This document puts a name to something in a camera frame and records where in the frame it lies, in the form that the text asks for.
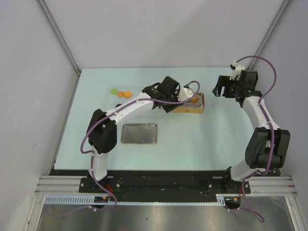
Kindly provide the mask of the orange round waffle cookie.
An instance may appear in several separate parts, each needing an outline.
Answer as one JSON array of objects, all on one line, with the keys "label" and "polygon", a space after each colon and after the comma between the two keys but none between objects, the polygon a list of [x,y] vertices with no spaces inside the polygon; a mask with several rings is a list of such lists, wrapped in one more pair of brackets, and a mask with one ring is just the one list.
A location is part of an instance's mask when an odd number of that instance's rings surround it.
[{"label": "orange round waffle cookie", "polygon": [[198,103],[199,100],[200,100],[199,98],[194,97],[194,98],[192,98],[192,99],[190,100],[190,103],[195,104],[195,103]]}]

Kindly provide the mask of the metal tongs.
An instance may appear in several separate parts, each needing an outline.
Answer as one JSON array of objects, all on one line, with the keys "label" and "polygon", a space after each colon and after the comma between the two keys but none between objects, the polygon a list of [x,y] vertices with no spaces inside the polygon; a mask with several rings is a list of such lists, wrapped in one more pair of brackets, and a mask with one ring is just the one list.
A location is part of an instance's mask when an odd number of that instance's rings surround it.
[{"label": "metal tongs", "polygon": [[203,105],[202,97],[200,95],[196,95],[190,101],[182,104],[180,107],[184,107],[184,108],[199,108],[202,105]]}]

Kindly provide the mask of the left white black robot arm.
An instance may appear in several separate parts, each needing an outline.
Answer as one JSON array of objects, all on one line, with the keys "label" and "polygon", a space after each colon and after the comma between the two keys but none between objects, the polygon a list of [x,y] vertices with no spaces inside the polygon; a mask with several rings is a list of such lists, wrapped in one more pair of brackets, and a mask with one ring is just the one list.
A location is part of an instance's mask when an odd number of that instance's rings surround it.
[{"label": "left white black robot arm", "polygon": [[94,111],[87,129],[88,142],[92,148],[89,169],[92,178],[89,186],[98,193],[106,188],[104,178],[107,176],[108,155],[117,144],[119,128],[136,116],[155,108],[168,113],[192,96],[193,92],[188,85],[181,87],[179,82],[167,76],[161,83],[145,87],[136,97],[112,110]]}]

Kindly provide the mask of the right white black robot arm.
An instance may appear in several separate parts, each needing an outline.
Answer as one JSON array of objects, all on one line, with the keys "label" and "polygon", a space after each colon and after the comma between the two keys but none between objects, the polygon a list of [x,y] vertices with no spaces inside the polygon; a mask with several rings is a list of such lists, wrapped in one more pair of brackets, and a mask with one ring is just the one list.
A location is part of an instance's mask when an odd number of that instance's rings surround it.
[{"label": "right white black robot arm", "polygon": [[256,90],[256,71],[236,71],[232,76],[219,76],[213,94],[234,98],[246,112],[254,132],[245,150],[244,160],[229,167],[222,178],[222,188],[233,193],[240,183],[251,177],[266,176],[284,165],[291,138],[288,130],[281,129],[266,108],[263,94]]}]

